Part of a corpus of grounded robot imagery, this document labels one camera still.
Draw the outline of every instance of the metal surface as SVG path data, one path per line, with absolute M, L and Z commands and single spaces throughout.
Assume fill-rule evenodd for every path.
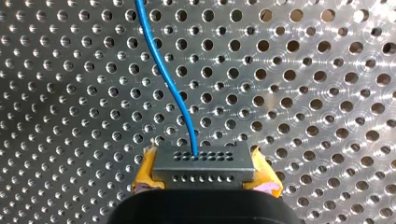
M 241 189 L 253 180 L 254 166 L 246 143 L 199 147 L 197 157 L 190 147 L 160 144 L 152 174 L 167 189 Z
M 150 138 L 188 143 L 134 1 L 0 4 L 1 222 L 105 223 Z M 302 222 L 392 223 L 395 4 L 147 9 L 201 145 L 259 146 Z

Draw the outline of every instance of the blue wire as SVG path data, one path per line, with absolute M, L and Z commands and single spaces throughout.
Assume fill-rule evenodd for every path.
M 166 82 L 169 91 L 172 93 L 173 97 L 175 98 L 175 101 L 178 107 L 180 108 L 181 114 L 184 116 L 184 120 L 186 120 L 187 130 L 189 131 L 190 134 L 191 151 L 194 156 L 197 156 L 198 143 L 195 136 L 194 125 L 192 124 L 189 110 L 187 109 L 186 105 L 184 105 L 183 99 L 178 93 L 174 80 L 169 74 L 168 69 L 166 69 L 166 65 L 163 62 L 163 57 L 161 56 L 160 52 L 157 49 L 157 45 L 154 42 L 154 37 L 152 36 L 151 30 L 149 28 L 149 21 L 146 15 L 146 9 L 143 1 L 144 0 L 136 0 L 136 9 L 137 9 L 137 14 L 139 15 L 140 24 L 142 25 L 143 28 L 143 33 L 145 35 L 146 42 L 148 43 L 148 48 L 151 51 L 154 61 L 158 65 L 161 74 L 163 75 L 163 80 Z

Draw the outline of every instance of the hole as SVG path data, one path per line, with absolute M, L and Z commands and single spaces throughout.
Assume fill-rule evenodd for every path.
M 331 9 L 326 9 L 322 12 L 321 16 L 323 21 L 330 22 L 335 19 L 335 12 Z
M 220 26 L 216 29 L 217 35 L 225 35 L 227 33 L 227 29 L 224 26 Z
M 334 59 L 334 61 L 332 62 L 332 65 L 335 68 L 340 68 L 340 67 L 342 67 L 344 65 L 344 59 L 342 59 L 342 58 Z
M 241 43 L 238 40 L 232 40 L 229 44 L 231 51 L 238 51 L 241 48 Z
M 378 140 L 378 138 L 379 138 L 379 133 L 377 131 L 371 130 L 366 133 L 366 139 L 368 141 L 374 142 Z
M 394 185 L 394 184 L 387 185 L 385 187 L 385 192 L 390 195 L 395 195 L 396 194 L 396 185 Z
M 361 126 L 361 125 L 364 125 L 365 119 L 362 118 L 362 117 L 358 117 L 358 118 L 355 118 L 355 122 L 356 122 L 359 126 Z
M 253 57 L 252 56 L 245 56 L 245 60 L 244 60 L 244 63 L 245 64 L 251 64 L 251 63 L 253 63 Z
M 152 20 L 152 21 L 160 21 L 161 20 L 161 12 L 159 11 L 159 10 L 152 10 L 150 13 L 149 13 L 149 18 Z
M 202 118 L 200 124 L 203 128 L 207 128 L 212 124 L 212 120 L 210 118 Z
M 344 101 L 343 103 L 340 104 L 340 109 L 343 112 L 350 112 L 353 109 L 353 104 L 350 103 L 349 101 Z
M 379 37 L 382 35 L 382 29 L 379 27 L 375 27 L 372 29 L 372 32 L 370 34 L 374 37 Z
M 259 122 L 259 121 L 254 121 L 253 123 L 251 123 L 251 130 L 253 131 L 253 132 L 259 132 L 259 131 L 261 131 L 262 130 L 262 123 L 261 122 Z
M 340 29 L 338 29 L 337 34 L 339 34 L 340 36 L 346 36 L 348 32 L 348 29 L 346 27 L 341 27 Z
M 176 17 L 177 21 L 183 22 L 183 21 L 185 21 L 187 19 L 187 12 L 185 10 L 182 10 L 182 9 L 178 10 L 176 12 L 175 17 Z
M 210 39 L 206 39 L 202 42 L 202 49 L 210 51 L 213 49 L 213 42 Z
M 300 21 L 304 16 L 304 13 L 300 9 L 294 9 L 290 13 L 290 19 L 294 22 Z
M 381 74 L 376 78 L 378 86 L 387 86 L 390 83 L 390 76 L 388 74 Z
M 382 52 L 384 54 L 390 55 L 396 53 L 396 44 L 394 43 L 386 43 L 382 48 Z
M 305 33 L 309 36 L 315 35 L 317 33 L 317 29 L 313 26 L 306 28 Z
M 370 167 L 374 164 L 374 161 L 371 157 L 363 157 L 361 158 L 361 165 L 364 167 Z
M 352 54 L 361 53 L 363 51 L 363 44 L 361 42 L 353 42 L 349 46 L 349 52 Z
M 283 74 L 286 81 L 293 81 L 296 78 L 296 73 L 293 70 L 288 70 Z
M 260 20 L 263 22 L 268 22 L 272 19 L 272 12 L 268 9 L 265 9 L 260 12 Z
M 306 129 L 306 134 L 308 134 L 308 136 L 310 137 L 315 137 L 316 135 L 318 135 L 318 133 L 319 133 L 319 129 L 315 126 L 309 126 Z
M 258 69 L 256 70 L 254 77 L 256 78 L 256 80 L 258 81 L 263 81 L 265 80 L 265 77 L 267 76 L 267 72 L 265 72 L 264 69 Z
M 369 12 L 365 9 L 358 10 L 353 14 L 354 22 L 361 23 L 367 21 L 368 19 L 369 19 Z
M 300 48 L 300 44 L 295 40 L 291 40 L 288 43 L 287 48 L 288 48 L 288 51 L 295 52 Z
M 297 204 L 301 207 L 307 207 L 309 205 L 309 201 L 305 197 L 301 197 L 297 200 Z
M 319 99 L 315 99 L 309 103 L 312 110 L 320 110 L 323 107 L 323 103 Z
M 390 128 L 396 127 L 396 119 L 388 119 L 388 120 L 387 120 L 387 125 L 388 125 L 388 127 L 390 127 Z
M 208 92 L 201 95 L 201 101 L 204 104 L 209 104 L 212 101 L 212 95 Z
M 375 104 L 372 105 L 371 111 L 375 115 L 380 115 L 380 114 L 384 113 L 385 106 L 383 104 L 380 104 L 380 103 L 375 103 Z
M 129 65 L 129 73 L 131 73 L 132 75 L 137 75 L 140 72 L 140 67 L 139 65 L 132 63 L 131 65 Z
M 228 78 L 229 79 L 236 79 L 239 76 L 239 70 L 236 68 L 230 68 L 230 70 L 228 70 Z
M 390 210 L 390 208 L 382 208 L 382 209 L 379 211 L 379 215 L 380 215 L 382 218 L 390 218 L 390 217 L 393 216 L 393 212 L 392 212 L 392 210 Z
M 274 64 L 274 65 L 280 65 L 280 64 L 282 64 L 282 59 L 281 59 L 280 57 L 275 57 L 275 58 L 273 59 L 273 64 Z
M 111 11 L 108 9 L 104 10 L 102 12 L 102 20 L 106 22 L 113 20 L 113 13 L 111 13 Z
M 283 27 L 283 26 L 278 26 L 278 27 L 276 27 L 276 30 L 275 30 L 275 33 L 277 34 L 277 35 L 279 35 L 279 36 L 281 36 L 281 35 L 283 35 L 283 34 L 285 34 L 285 27 Z
M 245 35 L 254 35 L 256 33 L 256 29 L 253 26 L 248 26 L 245 28 Z
M 225 127 L 228 130 L 233 130 L 236 127 L 236 122 L 233 119 L 227 119 L 227 121 L 225 121 Z
M 332 48 L 332 45 L 328 41 L 322 41 L 318 44 L 318 51 L 320 53 L 328 52 L 328 51 L 330 51 L 331 48 Z
M 178 50 L 185 50 L 187 48 L 187 41 L 185 39 L 179 39 L 176 46 Z
M 125 12 L 125 20 L 132 22 L 132 21 L 135 21 L 136 18 L 137 18 L 137 15 L 136 15 L 135 11 L 129 9 L 128 11 Z
M 353 85 L 358 80 L 359 80 L 358 75 L 356 75 L 356 73 L 353 73 L 353 72 L 350 72 L 350 73 L 346 74 L 345 77 L 344 77 L 344 81 L 348 85 Z
M 210 9 L 205 10 L 203 13 L 203 20 L 205 22 L 211 22 L 213 19 L 215 19 L 215 13 Z
M 375 68 L 375 64 L 376 64 L 375 60 L 370 59 L 370 60 L 366 61 L 364 66 L 365 66 L 366 70 L 370 70 L 370 69 Z
M 177 75 L 180 77 L 184 77 L 187 75 L 187 68 L 185 66 L 179 66 L 177 68 Z
M 334 188 L 338 188 L 340 186 L 340 181 L 337 178 L 330 178 L 327 181 L 327 184 L 329 185 L 330 188 L 334 189 Z
M 289 97 L 286 97 L 280 101 L 280 104 L 282 105 L 283 108 L 287 109 L 287 108 L 291 108 L 291 106 L 293 105 L 293 101 Z
M 300 181 L 303 185 L 309 185 L 312 183 L 312 178 L 310 175 L 302 175 Z
M 257 107 L 264 105 L 264 98 L 262 96 L 255 96 L 253 98 L 253 104 Z
M 361 204 L 353 204 L 352 207 L 350 208 L 350 210 L 352 211 L 352 213 L 354 213 L 355 215 L 360 214 L 364 211 L 363 206 L 361 206 Z
M 242 12 L 239 9 L 233 10 L 231 12 L 231 21 L 239 22 L 242 20 Z
M 238 102 L 238 97 L 234 94 L 227 96 L 226 102 L 228 105 L 235 105 Z
M 340 128 L 335 131 L 335 136 L 341 139 L 346 139 L 349 136 L 349 131 L 345 128 Z

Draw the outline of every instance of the circular hole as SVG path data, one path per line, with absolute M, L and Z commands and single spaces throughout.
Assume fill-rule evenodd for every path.
M 361 23 L 367 21 L 368 19 L 369 19 L 369 12 L 365 9 L 358 10 L 353 14 L 354 22 Z
M 187 19 L 187 12 L 185 10 L 180 9 L 176 12 L 175 17 L 177 21 L 183 22 Z
M 353 42 L 349 45 L 349 52 L 352 54 L 361 53 L 363 51 L 363 44 L 361 42 Z
M 379 210 L 379 215 L 382 218 L 390 218 L 393 216 L 393 212 L 392 210 L 390 210 L 390 208 L 382 208 L 381 210 Z
M 346 74 L 345 77 L 344 77 L 344 81 L 348 85 L 353 85 L 358 80 L 359 80 L 358 75 L 356 75 L 356 73 L 353 73 L 353 72 L 350 72 L 350 73 Z
M 340 29 L 338 29 L 337 34 L 340 36 L 346 36 L 348 32 L 348 29 L 346 27 L 341 27 Z
M 264 98 L 262 96 L 255 96 L 253 98 L 253 104 L 257 107 L 264 105 Z
M 238 97 L 234 94 L 227 96 L 226 102 L 228 105 L 235 105 L 238 102 Z
M 204 11 L 203 20 L 205 22 L 211 22 L 211 21 L 213 21 L 214 18 L 215 18 L 215 13 L 212 10 L 207 9 Z
M 391 55 L 396 53 L 396 44 L 394 43 L 386 43 L 382 48 L 382 52 L 386 55 Z
M 241 48 L 241 43 L 238 40 L 232 40 L 229 43 L 229 48 L 231 51 L 238 51 Z
M 258 81 L 263 81 L 263 80 L 265 80 L 266 76 L 267 76 L 267 72 L 265 72 L 264 69 L 258 69 L 258 70 L 256 70 L 256 72 L 255 72 L 255 74 L 254 74 L 254 77 L 255 77 L 256 80 L 258 80 Z
M 332 45 L 328 41 L 321 41 L 318 44 L 318 51 L 320 53 L 328 52 L 328 51 L 330 51 L 331 48 L 332 48 Z
M 321 13 L 321 16 L 323 21 L 330 22 L 335 19 L 335 12 L 331 9 L 326 9 Z
M 308 134 L 308 136 L 314 137 L 314 136 L 318 135 L 319 129 L 316 126 L 309 126 L 306 129 L 306 133 Z
M 242 20 L 242 11 L 239 9 L 235 9 L 231 12 L 231 21 L 239 22 Z
M 305 33 L 309 36 L 315 35 L 317 33 L 317 29 L 313 26 L 306 28 Z
M 217 35 L 225 35 L 227 33 L 227 29 L 224 26 L 220 26 L 216 29 Z
M 201 95 L 201 101 L 204 104 L 209 104 L 212 101 L 212 95 L 208 92 Z
M 268 22 L 272 19 L 272 12 L 268 9 L 262 10 L 259 17 L 261 21 Z
M 187 41 L 185 39 L 179 39 L 176 46 L 178 50 L 185 50 L 187 48 Z
M 287 45 L 287 49 L 290 52 L 295 52 L 300 48 L 300 44 L 295 41 L 295 40 L 291 40 L 288 45 Z
M 311 65 L 311 64 L 312 64 L 312 59 L 311 59 L 311 58 L 304 58 L 304 59 L 303 59 L 303 64 L 304 64 L 305 66 Z
M 291 108 L 291 106 L 293 105 L 293 101 L 289 97 L 286 97 L 280 101 L 280 104 L 283 108 Z
M 294 9 L 290 13 L 290 19 L 294 22 L 300 21 L 303 19 L 304 13 L 300 9 Z
M 368 141 L 374 142 L 378 140 L 378 138 L 379 138 L 379 133 L 377 131 L 371 130 L 366 133 L 366 139 Z
M 281 35 L 285 34 L 285 31 L 286 31 L 285 27 L 278 26 L 278 27 L 276 27 L 275 33 L 276 33 L 276 35 L 281 36 Z
M 360 214 L 364 211 L 363 206 L 361 206 L 361 204 L 353 204 L 352 207 L 350 208 L 350 210 L 352 211 L 352 213 L 354 213 L 355 215 Z
M 259 131 L 261 131 L 262 130 L 262 123 L 261 122 L 259 122 L 259 121 L 254 121 L 253 123 L 251 123 L 251 130 L 253 131 L 253 132 L 259 132 Z
M 346 139 L 349 136 L 349 131 L 345 128 L 340 128 L 335 131 L 335 136 L 341 139 Z
M 319 99 L 315 99 L 309 103 L 312 110 L 320 110 L 323 107 L 323 103 Z
M 288 70 L 283 74 L 286 81 L 293 81 L 296 78 L 296 73 L 293 70 Z
M 385 106 L 383 104 L 380 104 L 380 103 L 375 103 L 375 104 L 373 104 L 371 106 L 371 111 L 375 115 L 380 115 L 380 114 L 384 113 Z
M 150 13 L 149 13 L 149 18 L 152 20 L 152 21 L 160 21 L 161 20 L 161 12 L 159 11 L 159 10 L 152 10 Z
M 268 43 L 268 41 L 266 40 L 261 40 L 258 44 L 257 44 L 257 49 L 260 52 L 265 52 L 270 48 L 270 44 Z
M 202 42 L 202 49 L 210 51 L 213 49 L 213 42 L 210 39 L 206 39 Z

